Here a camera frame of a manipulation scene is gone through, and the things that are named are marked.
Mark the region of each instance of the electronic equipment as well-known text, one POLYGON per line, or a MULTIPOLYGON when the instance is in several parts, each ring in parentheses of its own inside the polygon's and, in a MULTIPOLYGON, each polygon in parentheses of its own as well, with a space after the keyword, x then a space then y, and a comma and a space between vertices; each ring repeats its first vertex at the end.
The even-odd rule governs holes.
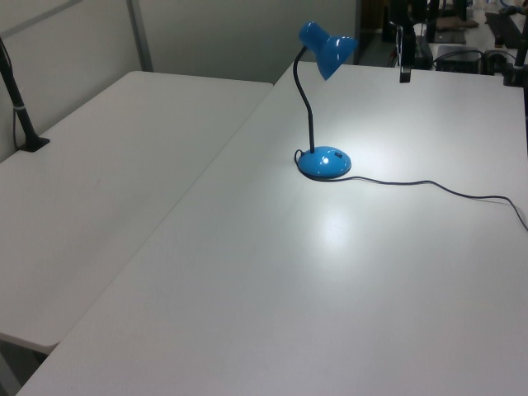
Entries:
POLYGON ((480 55, 476 48, 454 47, 452 45, 441 45, 438 47, 438 60, 436 61, 436 71, 451 73, 480 74, 480 55), (455 51, 474 50, 475 52, 464 52, 456 54, 455 51))
POLYGON ((495 38, 503 38, 506 48, 518 50, 521 45, 521 32, 507 14, 486 12, 486 23, 495 38))

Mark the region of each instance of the white wall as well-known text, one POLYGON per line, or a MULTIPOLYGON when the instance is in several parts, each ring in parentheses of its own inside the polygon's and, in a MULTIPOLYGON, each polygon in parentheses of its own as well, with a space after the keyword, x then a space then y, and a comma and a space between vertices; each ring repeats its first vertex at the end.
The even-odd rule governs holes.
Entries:
POLYGON ((359 0, 137 1, 156 72, 275 83, 306 21, 359 39, 359 0))
MULTIPOLYGON (((140 69, 126 0, 82 0, 4 44, 37 134, 140 69)), ((13 152, 12 104, 1 81, 0 162, 13 152)))

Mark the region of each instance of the desk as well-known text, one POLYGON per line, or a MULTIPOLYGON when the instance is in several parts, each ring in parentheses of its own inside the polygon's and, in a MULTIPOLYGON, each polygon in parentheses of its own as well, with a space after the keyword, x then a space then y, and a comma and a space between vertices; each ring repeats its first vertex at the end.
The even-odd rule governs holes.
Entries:
MULTIPOLYGON (((526 213, 522 90, 413 73, 324 82, 300 63, 316 144, 349 153, 351 174, 500 192, 526 213), (474 100, 490 90, 504 111, 474 100), (475 118, 431 122, 466 102, 475 118)), ((289 69, 20 396, 524 396, 528 234, 512 209, 310 181, 292 161, 306 124, 289 69)))
POLYGON ((50 352, 270 89, 130 73, 0 164, 0 338, 50 352))
MULTIPOLYGON (((486 12, 497 12, 495 11, 485 11, 485 10, 474 10, 473 16, 470 16, 469 19, 473 19, 474 21, 478 22, 478 27, 475 27, 473 29, 466 29, 464 31, 466 44, 429 44, 431 47, 431 52, 433 59, 436 58, 438 54, 438 47, 440 45, 454 45, 454 46, 467 46, 467 47, 474 47, 477 50, 480 51, 488 51, 488 50, 504 50, 513 56, 517 55, 516 49, 508 49, 506 47, 502 48, 495 48, 495 36, 493 35, 491 29, 488 25, 486 25, 486 12)), ((515 14, 511 16, 511 19, 515 22, 519 30, 522 32, 522 28, 524 26, 525 16, 520 14, 515 14)), ((416 25, 414 27, 414 30, 416 31, 416 34, 419 36, 421 31, 421 25, 416 25)), ((508 57, 508 62, 512 63, 513 58, 508 57)))

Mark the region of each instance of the blue desk lamp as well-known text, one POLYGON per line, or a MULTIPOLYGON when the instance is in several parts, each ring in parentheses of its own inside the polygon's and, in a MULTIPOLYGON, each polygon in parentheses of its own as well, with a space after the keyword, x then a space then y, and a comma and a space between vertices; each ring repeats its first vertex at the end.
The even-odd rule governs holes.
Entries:
POLYGON ((354 52, 357 47, 357 40, 351 37, 329 35, 313 21, 306 23, 302 27, 299 32, 299 39, 303 43, 303 49, 294 61, 294 79, 308 110, 310 150, 301 153, 298 167, 303 174, 311 177, 322 179, 340 177, 350 170, 350 157, 334 147, 315 147, 312 108, 304 94, 303 88, 300 86, 297 66, 304 52, 310 50, 315 54, 319 72, 325 80, 328 80, 350 54, 354 52))

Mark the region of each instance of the black pole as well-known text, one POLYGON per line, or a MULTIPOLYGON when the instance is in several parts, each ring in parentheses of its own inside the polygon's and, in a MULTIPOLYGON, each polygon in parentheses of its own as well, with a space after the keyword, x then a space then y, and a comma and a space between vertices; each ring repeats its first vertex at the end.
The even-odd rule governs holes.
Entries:
POLYGON ((297 86, 297 89, 299 89, 299 93, 301 97, 303 98, 304 104, 306 105, 306 110, 308 110, 308 130, 309 130, 309 139, 310 139, 310 153, 315 153, 315 143, 314 143, 314 116, 312 115, 312 107, 310 106, 308 102, 308 98, 304 94, 303 88, 300 86, 299 76, 297 75, 297 65, 299 64, 299 60, 306 52, 306 46, 302 48, 302 50, 299 52, 297 57, 294 61, 294 80, 295 85, 297 86))
POLYGON ((528 17, 525 17, 525 25, 522 28, 521 44, 515 57, 515 68, 522 68, 525 65, 526 52, 528 52, 528 17))
POLYGON ((17 82, 13 76, 11 61, 9 59, 9 55, 7 54, 7 49, 3 44, 2 38, 0 38, 0 73, 2 73, 3 81, 6 84, 7 91, 11 97, 13 109, 18 115, 18 120, 20 120, 22 129, 26 135, 26 144, 23 144, 20 147, 20 150, 34 153, 42 146, 49 143, 50 140, 41 138, 33 129, 33 124, 31 123, 30 117, 27 114, 26 105, 22 100, 22 96, 18 90, 17 82))

